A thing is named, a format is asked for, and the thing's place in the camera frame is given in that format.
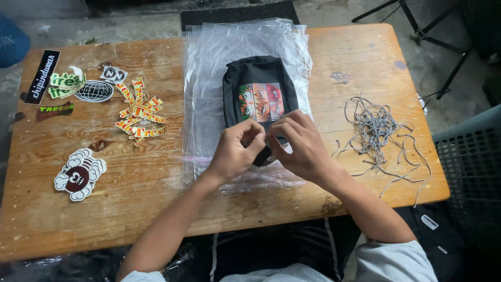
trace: cartoon skull sticker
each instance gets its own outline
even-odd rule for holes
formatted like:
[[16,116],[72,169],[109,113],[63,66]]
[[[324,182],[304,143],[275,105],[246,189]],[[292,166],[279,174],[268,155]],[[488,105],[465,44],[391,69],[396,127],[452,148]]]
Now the cartoon skull sticker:
[[66,165],[54,179],[56,190],[66,190],[72,201],[82,201],[94,189],[96,181],[106,172],[106,162],[92,157],[90,149],[80,149],[70,155]]

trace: blue object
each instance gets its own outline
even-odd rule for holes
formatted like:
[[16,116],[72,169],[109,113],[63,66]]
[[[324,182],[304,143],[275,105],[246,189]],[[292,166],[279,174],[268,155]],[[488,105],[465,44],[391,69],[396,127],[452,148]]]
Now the blue object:
[[11,20],[0,15],[0,68],[20,62],[30,49],[30,38]]

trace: stack of plastic bags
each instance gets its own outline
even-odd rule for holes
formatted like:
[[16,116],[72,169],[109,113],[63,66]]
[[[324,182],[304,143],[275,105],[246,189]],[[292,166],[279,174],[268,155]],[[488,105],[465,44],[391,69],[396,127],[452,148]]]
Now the stack of plastic bags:
[[[223,115],[222,78],[226,64],[251,56],[281,58],[294,83],[299,109],[311,114],[308,78],[312,60],[306,26],[290,20],[267,19],[232,24],[187,26],[184,54],[183,180],[191,183],[214,155]],[[221,187],[225,192],[303,185],[279,161],[266,168],[251,167]]]

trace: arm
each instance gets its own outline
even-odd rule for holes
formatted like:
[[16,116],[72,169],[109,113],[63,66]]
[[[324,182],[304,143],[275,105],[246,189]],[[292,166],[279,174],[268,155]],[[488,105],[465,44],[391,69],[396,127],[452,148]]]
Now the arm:
[[[250,144],[244,148],[241,142]],[[249,168],[265,147],[265,129],[248,119],[221,134],[209,167],[144,231],[120,266],[117,281],[129,273],[162,269],[175,255],[188,227],[210,195]]]
[[[275,138],[279,134],[291,144],[292,154],[280,146]],[[300,110],[287,114],[272,125],[267,140],[273,155],[286,169],[338,197],[367,237],[385,243],[416,240],[409,226],[390,206],[330,158],[309,115]]]

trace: forearm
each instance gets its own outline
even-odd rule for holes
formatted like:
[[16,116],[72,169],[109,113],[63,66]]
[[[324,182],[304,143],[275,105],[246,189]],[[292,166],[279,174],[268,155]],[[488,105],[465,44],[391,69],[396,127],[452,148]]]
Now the forearm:
[[360,185],[345,169],[337,168],[334,173],[327,174],[321,186],[341,200],[367,237],[385,243],[416,240],[400,215]]
[[121,281],[130,272],[162,269],[175,255],[188,227],[197,217],[207,197],[219,185],[202,174],[170,207],[143,232],[126,255],[117,275]]

